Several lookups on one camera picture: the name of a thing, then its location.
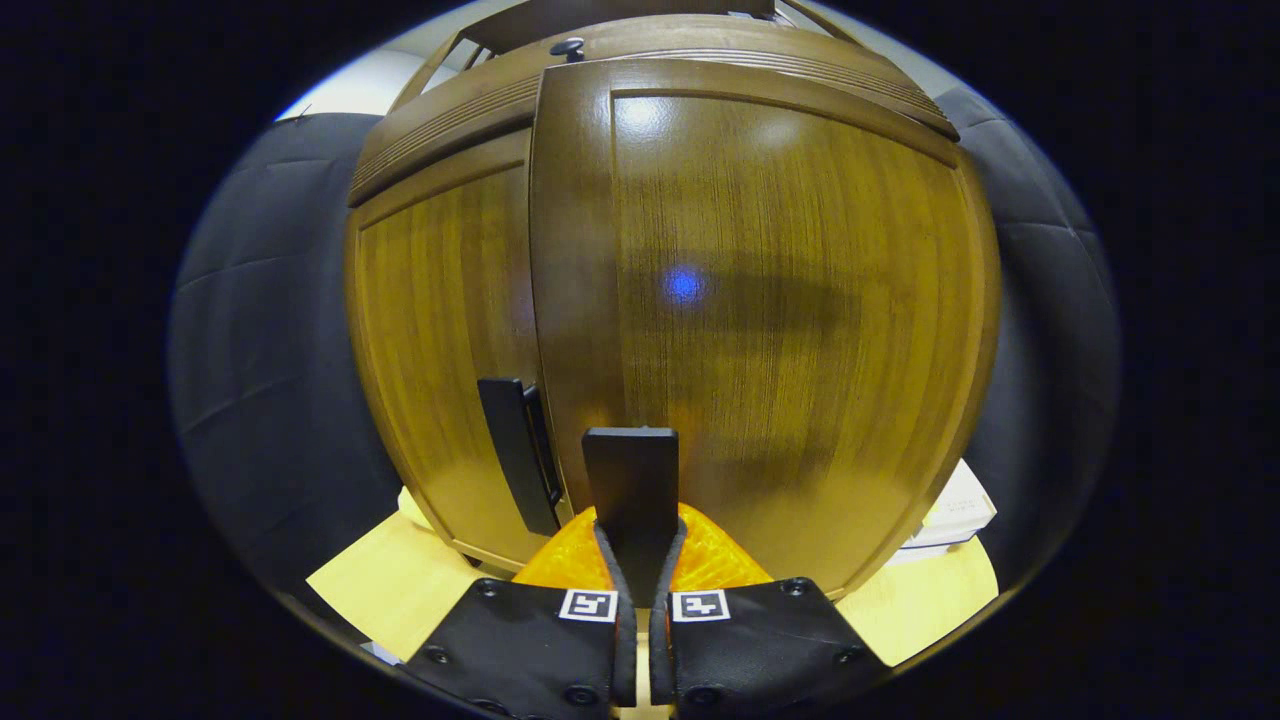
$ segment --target orange object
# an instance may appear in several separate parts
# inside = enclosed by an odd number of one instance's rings
[[[689,534],[676,560],[672,591],[736,588],[772,580],[710,518],[684,502],[678,512]],[[595,507],[588,507],[561,528],[513,582],[548,588],[613,589],[609,569],[595,541]]]

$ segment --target black door handle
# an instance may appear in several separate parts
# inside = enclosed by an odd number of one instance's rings
[[[480,378],[476,387],[498,464],[525,527],[554,536],[559,530],[556,502],[563,491],[538,388],[525,388],[516,378]]]

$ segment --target white wall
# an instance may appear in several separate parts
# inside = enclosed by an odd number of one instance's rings
[[[422,63],[421,56],[411,53],[374,50],[312,87],[276,119],[294,118],[302,114],[303,109],[308,115],[316,113],[385,115],[401,88]]]
[[[458,74],[458,70],[454,70],[453,68],[447,68],[444,65],[435,68],[435,73],[431,74],[431,77],[426,78],[426,85],[422,86],[422,92],[431,90],[433,87],[440,85],[442,82],[449,79],[456,74]]]

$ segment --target chair backrest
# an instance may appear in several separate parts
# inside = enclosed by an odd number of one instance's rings
[[[982,532],[1001,591],[1075,527],[1120,400],[1120,319],[1101,238],[1053,163],[966,86],[934,101],[978,168],[1004,284],[991,386],[964,454],[997,515]]]
[[[196,225],[169,318],[174,423],[210,518],[269,587],[352,639],[306,578],[394,512],[401,487],[343,293],[347,190],[379,119],[268,128]]]

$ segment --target cabinet door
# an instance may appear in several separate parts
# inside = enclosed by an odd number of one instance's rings
[[[531,254],[573,506],[593,425],[680,433],[681,500],[774,577],[856,587],[919,525],[989,377],[998,258],[963,151],[781,73],[543,76]]]
[[[512,570],[530,533],[476,379],[538,380],[529,279],[530,131],[452,155],[351,219],[347,305],[374,418],[404,484],[457,550]]]

